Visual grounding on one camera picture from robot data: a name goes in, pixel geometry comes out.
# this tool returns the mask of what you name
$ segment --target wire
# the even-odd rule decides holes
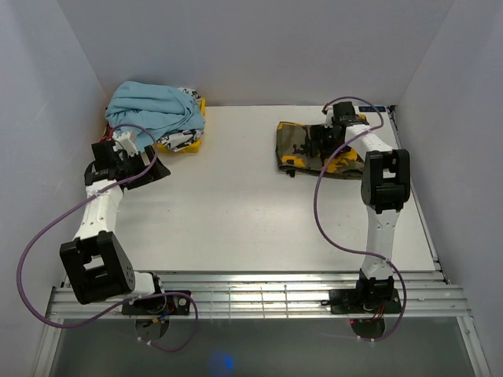
[[[400,273],[400,271],[397,269],[396,265],[390,261],[389,259],[387,259],[386,257],[384,257],[383,255],[381,254],[377,254],[377,253],[373,253],[371,251],[359,251],[359,250],[354,250],[354,249],[350,249],[349,247],[344,247],[344,246],[341,246],[339,245],[338,243],[336,243],[335,241],[333,241],[328,235],[327,233],[325,232],[325,230],[323,229],[323,227],[321,226],[321,223],[320,223],[320,218],[319,218],[319,215],[318,215],[318,194],[319,194],[319,191],[320,191],[320,185],[321,185],[321,179],[323,178],[323,176],[325,175],[327,169],[329,168],[329,165],[330,163],[333,161],[333,159],[344,149],[346,148],[349,144],[351,144],[353,141],[357,140],[358,138],[360,137],[363,137],[365,136],[366,134],[369,134],[375,130],[378,130],[380,128],[382,128],[384,126],[384,119],[383,119],[383,116],[380,114],[380,112],[377,111],[376,107],[371,104],[370,102],[364,100],[363,98],[360,98],[360,97],[352,97],[352,96],[344,96],[344,97],[337,97],[335,100],[331,100],[330,102],[327,102],[326,105],[323,107],[323,112],[326,113],[326,108],[328,106],[330,106],[331,104],[334,104],[340,100],[356,100],[356,101],[361,101],[365,104],[367,104],[368,106],[370,106],[375,112],[376,114],[379,116],[379,120],[380,120],[380,124],[378,126],[374,126],[374,127],[371,127],[369,128],[367,131],[365,132],[362,132],[354,137],[352,137],[351,139],[349,139],[348,141],[345,141],[344,143],[342,143],[341,146],[339,146],[333,154],[330,155],[329,159],[327,160],[327,162],[325,163],[325,165],[323,166],[323,169],[321,169],[321,172],[320,172],[320,175],[318,176],[318,180],[316,181],[316,188],[314,189],[314,200],[313,200],[313,210],[314,210],[314,220],[316,221],[316,226],[318,227],[318,230],[320,231],[321,235],[323,236],[323,238],[326,239],[326,241],[328,243],[330,243],[332,246],[342,250],[342,251],[345,251],[347,253],[351,253],[351,254],[357,254],[357,255],[368,255],[370,257],[375,257],[375,258],[378,258],[378,259],[381,259],[383,261],[385,261],[390,267],[391,269],[393,270],[394,273],[397,274],[398,278],[400,279],[400,284],[402,285],[402,291],[403,291],[403,300],[402,300],[402,310],[400,311],[400,314],[398,315],[398,318],[397,320],[395,321],[395,324],[393,324],[393,326],[391,327],[390,331],[388,331],[387,333],[383,334],[382,336],[380,336],[379,338],[376,338],[376,339],[368,339],[368,338],[362,338],[363,340],[367,341],[367,342],[379,342],[381,340],[385,340],[387,337],[389,337],[391,334],[393,334],[397,327],[400,325],[400,323],[402,322],[402,319],[403,319],[403,315],[406,311],[406,306],[407,306],[407,290],[406,290],[406,283],[405,281],[403,280],[403,276],[402,274]],[[342,335],[327,335],[327,334],[324,334],[326,336],[334,336],[334,337],[339,337],[339,338],[350,338],[350,337],[347,337],[347,336],[342,336]]]
[[[121,305],[126,304],[126,303],[128,303],[128,302],[131,301],[130,299],[125,299],[125,300],[123,300],[121,302],[116,302],[112,306],[110,306],[107,309],[103,310],[101,313],[98,313],[97,315],[95,315],[95,316],[93,316],[91,318],[88,318],[86,320],[83,320],[82,322],[79,322],[77,324],[59,324],[57,322],[51,321],[48,318],[45,318],[41,313],[39,313],[37,311],[37,309],[31,304],[30,300],[26,296],[26,292],[24,291],[24,287],[23,287],[23,266],[24,266],[24,262],[26,261],[26,257],[28,256],[28,253],[30,252],[31,248],[39,240],[40,237],[42,237],[47,231],[49,231],[51,228],[53,228],[57,223],[63,221],[65,218],[67,218],[70,214],[73,214],[78,209],[84,207],[91,200],[96,199],[97,196],[100,195],[100,194],[102,194],[103,192],[106,192],[107,190],[112,189],[112,188],[114,188],[116,186],[124,185],[126,183],[130,183],[130,182],[134,181],[135,179],[139,179],[139,178],[143,177],[154,166],[154,163],[156,163],[156,161],[157,161],[157,153],[158,153],[158,150],[157,150],[157,141],[156,141],[156,138],[154,137],[154,135],[152,135],[152,133],[150,131],[148,131],[146,128],[144,128],[142,126],[138,126],[136,124],[124,123],[124,124],[119,124],[118,126],[115,126],[115,127],[111,128],[108,134],[112,135],[114,131],[116,131],[119,128],[124,127],[124,126],[138,128],[139,130],[147,133],[152,138],[153,144],[154,144],[154,156],[152,158],[152,161],[150,161],[150,164],[141,173],[138,173],[138,174],[134,175],[133,177],[124,178],[123,180],[114,182],[114,183],[112,183],[112,184],[110,184],[110,185],[102,188],[101,190],[99,190],[97,192],[97,194],[93,194],[92,196],[90,196],[87,199],[83,200],[81,203],[77,204],[73,208],[71,208],[71,209],[67,210],[66,212],[64,212],[61,216],[59,216],[55,220],[52,220],[48,225],[44,226],[42,228],[42,230],[40,230],[31,239],[31,241],[28,243],[28,245],[24,248],[23,254],[21,254],[19,262],[17,263],[16,285],[17,285],[17,291],[19,292],[19,296],[21,298],[21,301],[27,307],[27,309],[29,310],[29,312],[31,314],[33,314],[33,316],[35,318],[37,318],[38,320],[40,320],[44,324],[46,324],[48,326],[51,326],[53,328],[63,328],[63,329],[80,328],[82,326],[85,326],[87,324],[90,324],[90,323],[94,322],[98,318],[103,317],[106,313],[111,312],[117,306],[121,306]],[[167,297],[167,296],[182,296],[183,298],[186,298],[187,300],[189,300],[192,303],[193,307],[194,307],[194,313],[195,313],[195,316],[196,316],[196,319],[195,319],[196,325],[194,326],[194,330],[191,333],[191,335],[189,336],[189,338],[184,343],[182,343],[181,346],[179,346],[177,348],[174,348],[174,349],[170,349],[170,348],[167,348],[167,347],[158,346],[158,348],[161,348],[162,350],[165,350],[167,352],[177,352],[177,351],[181,350],[182,348],[184,348],[185,346],[187,346],[190,343],[190,341],[193,339],[194,335],[196,334],[198,320],[199,320],[199,312],[197,311],[197,304],[194,301],[194,299],[192,297],[190,297],[189,295],[186,295],[185,293],[182,293],[182,292],[164,292],[164,293],[159,293],[159,294],[155,294],[155,295],[150,295],[150,296],[145,296],[145,297],[141,297],[141,298],[136,298],[136,301],[143,301],[143,300],[149,300],[151,298],[160,298],[160,297]]]

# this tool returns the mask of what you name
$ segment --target camouflage fabric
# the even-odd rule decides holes
[[[280,122],[276,131],[276,157],[280,170],[319,172],[326,163],[321,161],[320,153],[311,153],[310,128],[312,126]],[[341,152],[329,165],[327,174],[340,178],[360,178],[363,171],[363,160],[358,153],[349,148]]]

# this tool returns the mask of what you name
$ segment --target gray wall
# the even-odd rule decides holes
[[[456,1],[398,106],[398,130],[442,267],[464,286],[503,375],[503,13]]]
[[[58,2],[108,95],[134,79],[210,104],[394,104],[453,0]]]
[[[83,199],[105,93],[56,0],[0,0],[0,25],[0,375],[17,377],[30,374],[42,331],[18,297],[17,260],[36,232]],[[63,275],[58,245],[78,221],[57,226],[28,257],[26,290],[43,313]]]

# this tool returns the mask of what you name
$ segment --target tabletop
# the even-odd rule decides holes
[[[366,113],[371,125],[375,113]],[[397,142],[387,114],[376,134]],[[205,272],[358,271],[362,257],[339,251],[314,223],[316,176],[294,178],[277,168],[280,121],[316,124],[319,106],[207,108],[196,154],[161,154],[163,180],[125,192],[116,235],[136,270]],[[325,178],[319,214],[325,231],[365,250],[367,213],[358,180]],[[413,196],[395,230],[393,262],[405,271],[432,271],[427,237]]]

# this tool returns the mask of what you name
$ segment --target purple cable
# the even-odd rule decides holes
[[[406,290],[406,283],[405,281],[403,280],[403,276],[402,274],[400,273],[400,271],[398,271],[398,269],[396,268],[396,266],[393,264],[393,262],[391,262],[390,260],[388,260],[387,258],[385,258],[383,255],[381,254],[377,254],[377,253],[373,253],[373,252],[370,252],[370,251],[359,251],[359,250],[353,250],[353,249],[350,249],[348,247],[344,247],[344,246],[341,246],[339,244],[337,244],[335,241],[333,241],[328,235],[327,233],[325,233],[325,230],[321,227],[321,223],[320,223],[320,218],[318,216],[318,193],[320,191],[320,184],[321,184],[321,179],[323,178],[323,176],[325,175],[327,169],[329,168],[329,165],[330,163],[333,161],[333,159],[337,156],[337,154],[339,154],[339,152],[341,152],[344,148],[346,148],[349,144],[351,144],[353,141],[357,140],[359,137],[362,137],[366,134],[369,134],[370,132],[374,131],[374,130],[378,130],[380,129],[381,127],[384,126],[384,119],[383,119],[383,116],[380,114],[379,111],[377,111],[376,107],[371,104],[370,102],[362,99],[362,98],[359,98],[359,97],[352,97],[352,96],[344,96],[344,97],[338,97],[336,98],[335,100],[332,100],[330,102],[328,102],[323,108],[324,110],[331,104],[334,104],[335,102],[337,101],[340,101],[340,100],[356,100],[356,101],[361,101],[365,104],[367,104],[368,106],[370,106],[375,112],[376,114],[379,116],[379,119],[380,119],[380,124],[378,126],[375,126],[375,127],[371,127],[369,130],[365,131],[365,132],[362,132],[361,134],[358,134],[354,137],[352,137],[351,139],[349,139],[348,141],[344,142],[341,146],[338,147],[338,149],[336,149],[334,151],[334,153],[329,157],[329,159],[327,160],[327,162],[325,163],[325,165],[323,166],[323,169],[321,169],[321,173],[320,175],[318,176],[318,180],[316,182],[316,188],[314,189],[314,202],[313,202],[313,209],[314,209],[314,220],[316,221],[316,226],[318,227],[318,230],[320,231],[321,235],[323,236],[323,238],[325,238],[327,240],[328,243],[330,243],[332,246],[342,250],[342,251],[346,251],[347,253],[351,253],[351,254],[358,254],[358,255],[368,255],[370,257],[375,257],[375,258],[379,258],[379,259],[382,259],[383,261],[385,261],[390,267],[391,269],[393,269],[393,271],[397,274],[398,278],[400,279],[400,284],[402,285],[402,290],[403,290],[403,305],[402,305],[402,311],[400,312],[400,314],[398,315],[398,319],[395,321],[395,324],[393,325],[393,327],[391,328],[390,331],[388,331],[387,333],[383,334],[382,336],[380,336],[379,338],[376,338],[374,340],[372,339],[368,339],[368,338],[362,338],[363,340],[366,340],[368,342],[379,342],[381,340],[385,340],[387,337],[389,337],[391,334],[393,334],[397,327],[400,325],[400,322],[402,322],[402,318],[403,318],[403,315],[406,311],[406,306],[407,306],[407,290]],[[328,334],[323,334],[325,336],[332,336],[332,337],[337,337],[337,338],[349,338],[349,337],[346,337],[344,335],[328,335]]]
[[[158,152],[157,141],[156,141],[156,138],[154,137],[154,135],[152,135],[152,133],[150,131],[148,131],[146,128],[144,128],[142,126],[138,126],[136,124],[124,123],[124,124],[119,124],[118,126],[113,127],[110,130],[110,134],[112,135],[116,130],[118,130],[119,128],[124,127],[124,126],[138,128],[139,130],[142,130],[143,132],[147,133],[152,138],[153,144],[154,144],[154,157],[153,157],[152,161],[150,161],[150,164],[141,173],[138,173],[138,174],[134,175],[133,177],[125,178],[121,181],[117,181],[115,183],[112,183],[112,184],[106,186],[106,187],[102,188],[101,190],[99,190],[97,192],[97,195],[100,195],[103,192],[106,192],[107,190],[112,189],[116,186],[123,185],[123,184],[129,183],[131,181],[134,181],[135,179],[143,177],[145,174],[147,174],[147,172],[153,167],[154,163],[156,163],[156,161],[157,161],[157,152]],[[90,324],[91,322],[94,322],[95,320],[97,320],[100,317],[103,317],[106,313],[114,310],[114,308],[116,308],[117,306],[121,306],[122,304],[125,304],[125,303],[128,303],[131,301],[130,299],[125,299],[121,302],[117,302],[117,303],[113,304],[112,306],[110,306],[109,308],[103,310],[101,313],[95,315],[94,317],[88,318],[87,320],[84,320],[84,321],[79,322],[77,324],[59,324],[57,322],[53,322],[53,321],[45,318],[41,313],[39,313],[37,311],[37,309],[35,309],[35,307],[31,304],[30,300],[28,300],[28,297],[26,296],[26,293],[24,292],[23,277],[22,277],[24,261],[26,260],[26,257],[28,256],[28,253],[30,252],[30,249],[33,247],[35,242],[37,242],[41,236],[43,236],[48,230],[50,230],[52,227],[54,227],[57,223],[63,221],[70,214],[73,214],[75,211],[77,211],[78,209],[80,209],[80,208],[84,207],[86,204],[88,204],[91,200],[97,198],[97,195],[94,194],[94,195],[90,196],[89,198],[83,200],[81,203],[77,204],[76,206],[74,206],[70,210],[67,210],[60,217],[56,218],[55,220],[50,222],[48,225],[46,225],[44,228],[42,228],[42,230],[40,232],[38,232],[35,235],[35,237],[33,237],[31,239],[31,241],[28,243],[28,245],[24,248],[23,254],[21,254],[19,262],[17,264],[16,285],[17,285],[17,290],[19,292],[19,296],[21,297],[21,301],[28,308],[30,313],[35,316],[35,318],[37,318],[38,320],[40,320],[44,324],[51,326],[53,328],[80,328],[82,326]],[[136,300],[148,300],[151,298],[159,298],[159,297],[175,296],[175,295],[185,297],[186,299],[191,301],[191,303],[194,306],[194,312],[196,314],[196,326],[194,327],[194,331],[190,335],[189,339],[187,339],[187,341],[185,341],[178,348],[175,348],[175,349],[168,349],[165,347],[162,348],[163,350],[165,350],[167,352],[177,352],[177,351],[181,350],[182,348],[187,346],[187,344],[189,344],[189,342],[193,339],[194,335],[196,334],[197,321],[199,319],[199,313],[197,311],[196,302],[193,300],[193,298],[191,298],[190,296],[188,296],[184,293],[181,293],[181,292],[164,292],[164,293],[159,293],[157,295],[150,295],[150,296],[145,296],[145,297],[136,299]]]

